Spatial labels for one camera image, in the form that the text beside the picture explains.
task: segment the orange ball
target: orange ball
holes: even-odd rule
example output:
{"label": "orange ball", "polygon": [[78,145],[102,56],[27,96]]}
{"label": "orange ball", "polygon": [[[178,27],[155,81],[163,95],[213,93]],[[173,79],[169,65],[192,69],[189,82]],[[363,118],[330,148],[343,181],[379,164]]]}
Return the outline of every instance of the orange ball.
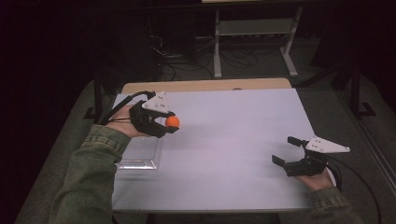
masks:
{"label": "orange ball", "polygon": [[179,125],[180,125],[180,121],[175,116],[170,116],[165,121],[165,126],[166,127],[172,126],[172,127],[178,128]]}

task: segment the person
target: person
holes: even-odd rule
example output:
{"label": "person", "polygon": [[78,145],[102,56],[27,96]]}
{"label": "person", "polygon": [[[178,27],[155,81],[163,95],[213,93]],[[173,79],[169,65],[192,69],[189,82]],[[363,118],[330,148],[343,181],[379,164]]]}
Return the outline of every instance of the person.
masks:
{"label": "person", "polygon": [[[130,108],[124,106],[113,119],[129,118]],[[137,131],[129,120],[92,125],[80,149],[71,155],[64,185],[51,205],[49,223],[111,223],[115,163],[120,162],[131,138],[137,136],[147,135]],[[351,211],[349,201],[333,186],[327,169],[320,175],[296,178],[311,189],[314,223],[362,223]]]}

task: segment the table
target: table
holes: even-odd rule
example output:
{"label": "table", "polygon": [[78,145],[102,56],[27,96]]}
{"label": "table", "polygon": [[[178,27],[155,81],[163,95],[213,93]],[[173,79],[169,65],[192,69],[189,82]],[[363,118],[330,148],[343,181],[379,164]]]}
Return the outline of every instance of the table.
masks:
{"label": "table", "polygon": [[136,83],[126,85],[123,93],[142,90],[167,91],[171,110],[181,120],[180,130],[163,138],[159,169],[117,171],[115,211],[310,208],[306,187],[271,162],[272,154],[286,161],[301,159],[304,151],[288,144],[287,137],[314,135],[298,94],[286,79]]}

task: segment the transparent box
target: transparent box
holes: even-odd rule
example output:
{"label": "transparent box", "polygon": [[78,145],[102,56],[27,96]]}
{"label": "transparent box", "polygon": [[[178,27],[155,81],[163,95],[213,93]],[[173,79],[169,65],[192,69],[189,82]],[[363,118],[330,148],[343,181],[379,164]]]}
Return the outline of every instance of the transparent box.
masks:
{"label": "transparent box", "polygon": [[117,164],[121,170],[156,170],[160,164],[163,139],[135,137],[125,149]]}

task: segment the green jacket sleeve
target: green jacket sleeve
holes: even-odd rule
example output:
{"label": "green jacket sleeve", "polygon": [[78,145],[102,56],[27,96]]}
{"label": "green jacket sleeve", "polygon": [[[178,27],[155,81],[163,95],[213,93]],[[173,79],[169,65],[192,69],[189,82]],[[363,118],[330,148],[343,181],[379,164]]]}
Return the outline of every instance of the green jacket sleeve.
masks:
{"label": "green jacket sleeve", "polygon": [[311,192],[313,223],[361,224],[361,218],[352,212],[352,205],[338,188],[320,189]]}
{"label": "green jacket sleeve", "polygon": [[52,202],[49,223],[111,223],[115,163],[130,140],[113,129],[92,126],[80,149],[71,155],[64,186]]}

